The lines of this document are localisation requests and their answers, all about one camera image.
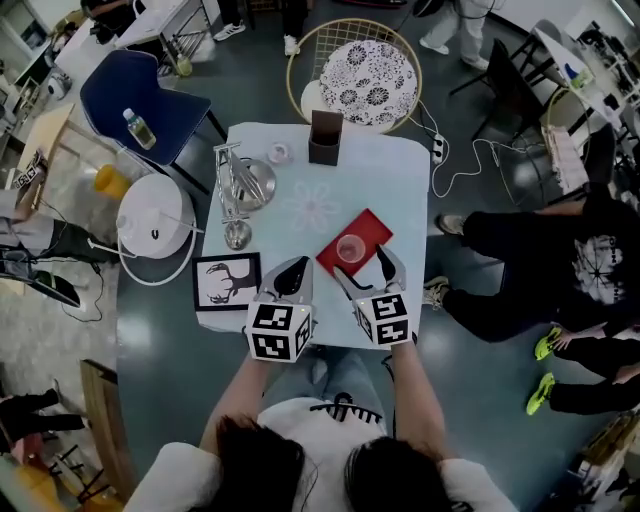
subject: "clear cup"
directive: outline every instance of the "clear cup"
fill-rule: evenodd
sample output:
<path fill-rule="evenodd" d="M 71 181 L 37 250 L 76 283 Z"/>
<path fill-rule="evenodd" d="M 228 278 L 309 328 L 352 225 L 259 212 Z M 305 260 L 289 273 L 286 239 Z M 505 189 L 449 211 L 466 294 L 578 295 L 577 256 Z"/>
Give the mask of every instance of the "clear cup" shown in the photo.
<path fill-rule="evenodd" d="M 366 249 L 364 240 L 357 235 L 344 235 L 336 247 L 338 258 L 345 263 L 358 263 L 364 258 Z"/>

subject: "white sneaker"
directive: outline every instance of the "white sneaker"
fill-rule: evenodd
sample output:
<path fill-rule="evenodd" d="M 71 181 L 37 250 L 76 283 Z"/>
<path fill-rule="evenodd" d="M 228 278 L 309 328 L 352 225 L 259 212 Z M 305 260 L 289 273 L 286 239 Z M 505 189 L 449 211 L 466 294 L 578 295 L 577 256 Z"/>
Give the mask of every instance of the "white sneaker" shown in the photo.
<path fill-rule="evenodd" d="M 427 50 L 433 50 L 434 52 L 438 52 L 441 55 L 449 55 L 449 48 L 446 45 L 442 46 L 431 46 L 427 43 L 427 36 L 420 38 L 420 46 L 426 48 Z"/>
<path fill-rule="evenodd" d="M 213 38 L 218 42 L 224 41 L 225 39 L 229 39 L 231 36 L 244 32 L 244 29 L 245 26 L 243 21 L 240 22 L 240 25 L 233 25 L 229 23 L 228 25 L 225 25 L 220 32 L 213 36 Z"/>
<path fill-rule="evenodd" d="M 487 69 L 489 69 L 489 61 L 487 59 L 483 59 L 482 57 L 478 57 L 476 60 L 469 60 L 469 59 L 465 59 L 464 57 L 460 57 L 460 59 L 467 66 L 471 66 L 472 68 L 475 68 L 478 71 L 482 71 L 483 73 Z"/>
<path fill-rule="evenodd" d="M 293 36 L 284 36 L 284 54 L 287 57 L 292 55 L 298 55 L 300 48 L 298 48 L 298 40 Z"/>
<path fill-rule="evenodd" d="M 464 221 L 466 217 L 462 215 L 438 215 L 436 226 L 438 229 L 449 235 L 464 235 Z"/>
<path fill-rule="evenodd" d="M 428 304 L 434 311 L 442 307 L 442 298 L 449 290 L 449 279 L 445 276 L 434 277 L 422 285 L 422 304 Z"/>

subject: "plastic bottle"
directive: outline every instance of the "plastic bottle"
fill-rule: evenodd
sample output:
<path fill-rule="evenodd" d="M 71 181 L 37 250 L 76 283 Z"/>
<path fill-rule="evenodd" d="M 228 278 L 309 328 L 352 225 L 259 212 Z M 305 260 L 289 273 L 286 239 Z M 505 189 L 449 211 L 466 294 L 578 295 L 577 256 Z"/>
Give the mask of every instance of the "plastic bottle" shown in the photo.
<path fill-rule="evenodd" d="M 147 126 L 140 116 L 133 113 L 133 110 L 128 108 L 122 115 L 127 120 L 127 128 L 129 133 L 134 139 L 142 146 L 143 149 L 151 149 L 156 143 L 156 136 Z"/>
<path fill-rule="evenodd" d="M 188 57 L 184 54 L 178 54 L 178 61 L 176 63 L 178 65 L 178 73 L 180 76 L 189 76 L 193 72 L 193 65 Z"/>

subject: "neon yellow shoe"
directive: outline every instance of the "neon yellow shoe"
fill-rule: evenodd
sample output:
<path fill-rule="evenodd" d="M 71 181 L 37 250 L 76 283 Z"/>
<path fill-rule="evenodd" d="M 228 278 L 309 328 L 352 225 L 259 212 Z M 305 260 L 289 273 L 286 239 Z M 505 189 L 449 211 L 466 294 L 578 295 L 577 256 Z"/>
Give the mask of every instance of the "neon yellow shoe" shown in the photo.
<path fill-rule="evenodd" d="M 538 385 L 538 390 L 531 396 L 531 398 L 529 398 L 529 402 L 527 403 L 527 414 L 529 416 L 533 416 L 544 401 L 549 398 L 551 389 L 555 383 L 556 380 L 553 378 L 553 374 L 551 372 L 542 377 L 542 380 Z"/>
<path fill-rule="evenodd" d="M 542 361 L 553 352 L 553 343 L 560 337 L 560 334 L 562 334 L 560 327 L 552 327 L 549 334 L 540 338 L 535 349 L 536 360 Z"/>

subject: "power strip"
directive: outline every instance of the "power strip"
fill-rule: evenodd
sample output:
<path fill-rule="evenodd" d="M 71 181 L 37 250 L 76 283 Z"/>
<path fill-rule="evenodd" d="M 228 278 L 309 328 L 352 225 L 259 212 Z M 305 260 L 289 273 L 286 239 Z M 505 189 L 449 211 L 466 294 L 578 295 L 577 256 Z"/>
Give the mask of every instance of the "power strip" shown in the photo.
<path fill-rule="evenodd" d="M 433 151 L 431 151 L 431 160 L 434 165 L 442 163 L 444 158 L 444 138 L 439 133 L 433 136 Z"/>

